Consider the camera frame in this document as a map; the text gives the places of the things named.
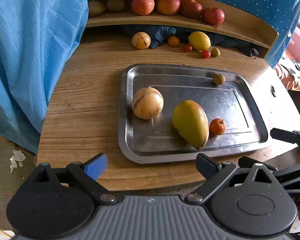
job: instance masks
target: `mango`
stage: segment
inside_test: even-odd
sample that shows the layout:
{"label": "mango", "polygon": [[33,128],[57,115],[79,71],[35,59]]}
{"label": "mango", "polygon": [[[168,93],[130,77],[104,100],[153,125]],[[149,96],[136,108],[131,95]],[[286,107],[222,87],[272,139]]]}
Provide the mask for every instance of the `mango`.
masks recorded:
{"label": "mango", "polygon": [[209,137],[209,124],[202,107],[192,101],[184,100],[177,105],[172,114],[172,124],[177,133],[194,148],[204,147]]}

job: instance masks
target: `paper scrap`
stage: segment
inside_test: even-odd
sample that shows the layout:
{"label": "paper scrap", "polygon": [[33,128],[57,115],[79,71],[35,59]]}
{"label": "paper scrap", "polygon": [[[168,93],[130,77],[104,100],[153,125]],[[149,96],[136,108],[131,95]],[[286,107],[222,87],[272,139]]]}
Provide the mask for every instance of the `paper scrap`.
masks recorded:
{"label": "paper scrap", "polygon": [[14,168],[18,167],[17,162],[19,163],[19,166],[22,167],[23,163],[22,161],[25,160],[26,156],[20,151],[20,150],[13,150],[13,154],[12,157],[10,158],[10,168],[11,168],[11,173],[13,171]]}
{"label": "paper scrap", "polygon": [[24,161],[26,156],[20,151],[16,151],[16,150],[13,150],[13,154],[14,154],[14,159],[17,161],[17,162],[21,162],[21,161]]}

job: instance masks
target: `cherry tomato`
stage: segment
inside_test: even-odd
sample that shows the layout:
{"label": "cherry tomato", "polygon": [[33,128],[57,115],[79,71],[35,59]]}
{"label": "cherry tomato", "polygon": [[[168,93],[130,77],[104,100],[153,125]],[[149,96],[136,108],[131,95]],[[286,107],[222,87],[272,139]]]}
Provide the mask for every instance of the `cherry tomato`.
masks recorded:
{"label": "cherry tomato", "polygon": [[190,43],[187,43],[183,46],[183,49],[185,52],[191,52],[192,51],[192,46]]}
{"label": "cherry tomato", "polygon": [[209,50],[203,50],[201,53],[201,57],[203,58],[209,58],[211,56],[211,51]]}

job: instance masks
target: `screw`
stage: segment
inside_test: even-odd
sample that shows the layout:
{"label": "screw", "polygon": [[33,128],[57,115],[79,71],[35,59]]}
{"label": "screw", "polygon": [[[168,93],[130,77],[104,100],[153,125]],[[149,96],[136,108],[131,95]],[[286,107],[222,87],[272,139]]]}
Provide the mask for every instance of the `screw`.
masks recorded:
{"label": "screw", "polygon": [[187,196],[189,202],[200,202],[203,200],[203,197],[197,193],[191,193]]}
{"label": "screw", "polygon": [[116,197],[115,195],[113,194],[102,194],[100,196],[100,199],[103,201],[103,202],[108,202],[108,203],[111,203],[111,202],[114,202],[116,200]]}

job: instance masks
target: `tangerine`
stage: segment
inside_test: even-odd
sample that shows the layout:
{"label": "tangerine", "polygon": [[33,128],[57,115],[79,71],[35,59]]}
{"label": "tangerine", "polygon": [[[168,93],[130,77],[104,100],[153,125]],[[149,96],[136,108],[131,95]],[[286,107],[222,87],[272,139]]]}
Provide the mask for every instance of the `tangerine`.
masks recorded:
{"label": "tangerine", "polygon": [[226,123],[220,118],[216,118],[211,121],[209,129],[210,132],[213,133],[214,135],[221,135],[225,132],[226,130]]}
{"label": "tangerine", "polygon": [[168,44],[171,47],[178,47],[179,44],[180,44],[180,40],[176,36],[171,36],[171,37],[168,38]]}

